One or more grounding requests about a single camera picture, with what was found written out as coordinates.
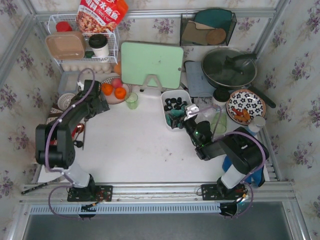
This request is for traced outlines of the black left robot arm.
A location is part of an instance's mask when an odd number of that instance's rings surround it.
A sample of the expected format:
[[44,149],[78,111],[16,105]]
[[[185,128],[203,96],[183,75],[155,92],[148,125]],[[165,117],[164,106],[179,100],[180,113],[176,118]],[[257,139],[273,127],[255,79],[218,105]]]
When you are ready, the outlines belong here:
[[83,119],[108,111],[109,105],[97,80],[85,80],[84,89],[71,100],[70,106],[56,120],[39,124],[35,129],[35,159],[51,173],[60,173],[70,184],[74,200],[94,200],[97,188],[91,174],[75,162],[72,132]]

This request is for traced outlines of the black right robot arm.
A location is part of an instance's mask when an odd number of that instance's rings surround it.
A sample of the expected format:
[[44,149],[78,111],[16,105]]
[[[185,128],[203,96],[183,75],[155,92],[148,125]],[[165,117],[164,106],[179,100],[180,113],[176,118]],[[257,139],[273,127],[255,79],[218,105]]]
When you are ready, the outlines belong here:
[[270,156],[269,151],[245,128],[238,127],[214,138],[208,121],[197,123],[195,116],[186,119],[184,114],[173,113],[168,113],[165,118],[172,129],[185,129],[201,160],[225,156],[223,175],[212,185],[202,185],[203,199],[234,200],[245,192],[245,183],[254,182],[257,187],[265,183],[264,166]]

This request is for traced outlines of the white storage basket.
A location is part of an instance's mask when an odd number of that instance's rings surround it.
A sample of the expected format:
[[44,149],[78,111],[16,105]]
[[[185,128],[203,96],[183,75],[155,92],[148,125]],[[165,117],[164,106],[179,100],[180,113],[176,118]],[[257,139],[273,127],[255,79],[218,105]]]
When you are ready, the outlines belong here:
[[183,101],[187,102],[187,105],[190,105],[192,103],[192,100],[191,100],[190,94],[183,89],[167,90],[160,95],[160,102],[162,104],[162,115],[163,115],[162,118],[163,118],[164,126],[167,128],[168,131],[181,132],[182,129],[179,129],[178,127],[171,128],[171,126],[167,124],[166,111],[164,110],[164,106],[166,105],[165,100],[168,98],[171,99],[173,97],[181,97]]

